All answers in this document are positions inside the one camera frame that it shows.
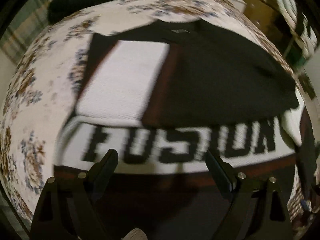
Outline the black Fusion sweater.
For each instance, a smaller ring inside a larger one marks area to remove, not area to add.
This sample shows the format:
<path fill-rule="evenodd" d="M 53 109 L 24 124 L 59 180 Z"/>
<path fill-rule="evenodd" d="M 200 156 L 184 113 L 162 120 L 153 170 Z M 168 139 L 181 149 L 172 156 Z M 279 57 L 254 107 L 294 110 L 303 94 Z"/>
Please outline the black Fusion sweater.
<path fill-rule="evenodd" d="M 304 100 L 272 55 L 205 20 L 157 20 L 93 33 L 87 56 L 54 168 L 73 179 L 118 152 L 92 200 L 107 239 L 212 239 L 230 202 L 208 150 L 248 178 L 276 178 L 292 227 L 293 194 L 312 193 L 317 157 Z"/>

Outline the chair with clothes pile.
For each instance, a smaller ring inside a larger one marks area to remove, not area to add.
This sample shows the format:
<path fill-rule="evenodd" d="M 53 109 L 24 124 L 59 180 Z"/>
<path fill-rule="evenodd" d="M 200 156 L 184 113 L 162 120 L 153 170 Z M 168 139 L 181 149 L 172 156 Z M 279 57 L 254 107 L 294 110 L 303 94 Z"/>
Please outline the chair with clothes pile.
<path fill-rule="evenodd" d="M 308 60 L 315 53 L 318 38 L 305 14 L 298 8 L 295 0 L 265 0 L 280 12 L 290 28 L 296 44 L 302 51 L 302 57 Z"/>

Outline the floral bed blanket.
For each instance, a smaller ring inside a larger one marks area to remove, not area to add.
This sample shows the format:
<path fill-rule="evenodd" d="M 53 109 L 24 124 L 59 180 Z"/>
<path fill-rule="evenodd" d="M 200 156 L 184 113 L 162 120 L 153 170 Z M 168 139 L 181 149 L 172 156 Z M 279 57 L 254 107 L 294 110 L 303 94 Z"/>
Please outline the floral bed blanket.
<path fill-rule="evenodd" d="M 71 112 L 92 34 L 164 20 L 166 12 L 177 21 L 203 16 L 280 55 L 243 13 L 223 0 L 121 0 L 47 27 L 20 60 L 1 107 L 2 184 L 25 223 L 31 222 L 42 184 L 53 174 L 55 139 Z"/>

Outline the grey striped curtain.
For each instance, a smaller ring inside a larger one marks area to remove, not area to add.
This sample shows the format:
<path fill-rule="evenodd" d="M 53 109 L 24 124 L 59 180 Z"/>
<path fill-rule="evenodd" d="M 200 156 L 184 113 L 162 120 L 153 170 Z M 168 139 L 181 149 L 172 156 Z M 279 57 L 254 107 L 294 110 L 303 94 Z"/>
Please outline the grey striped curtain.
<path fill-rule="evenodd" d="M 1 38 L 1 50 L 18 64 L 33 40 L 48 25 L 49 0 L 28 0 Z"/>

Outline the brown cardboard box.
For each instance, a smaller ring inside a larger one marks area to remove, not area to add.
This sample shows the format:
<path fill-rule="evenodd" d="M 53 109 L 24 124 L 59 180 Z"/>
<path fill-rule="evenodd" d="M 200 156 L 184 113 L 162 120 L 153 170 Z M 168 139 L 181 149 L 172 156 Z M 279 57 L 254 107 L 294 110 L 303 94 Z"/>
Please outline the brown cardboard box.
<path fill-rule="evenodd" d="M 243 0 L 246 3 L 244 15 L 264 34 L 273 25 L 279 12 L 267 5 L 263 0 Z"/>

